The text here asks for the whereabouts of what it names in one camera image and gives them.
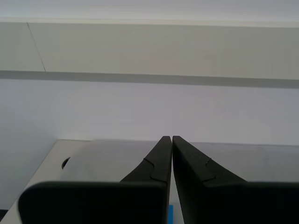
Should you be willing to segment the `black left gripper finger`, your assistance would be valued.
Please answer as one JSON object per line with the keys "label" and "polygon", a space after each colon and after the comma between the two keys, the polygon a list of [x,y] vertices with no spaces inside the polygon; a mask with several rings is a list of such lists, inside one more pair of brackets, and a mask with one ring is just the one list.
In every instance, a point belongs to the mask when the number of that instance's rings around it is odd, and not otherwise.
{"label": "black left gripper finger", "polygon": [[180,136],[172,138],[173,172],[186,224],[296,224],[299,185],[248,182]]}
{"label": "black left gripper finger", "polygon": [[165,224],[172,142],[99,140],[64,164],[58,181],[28,187],[18,211],[24,224]]}

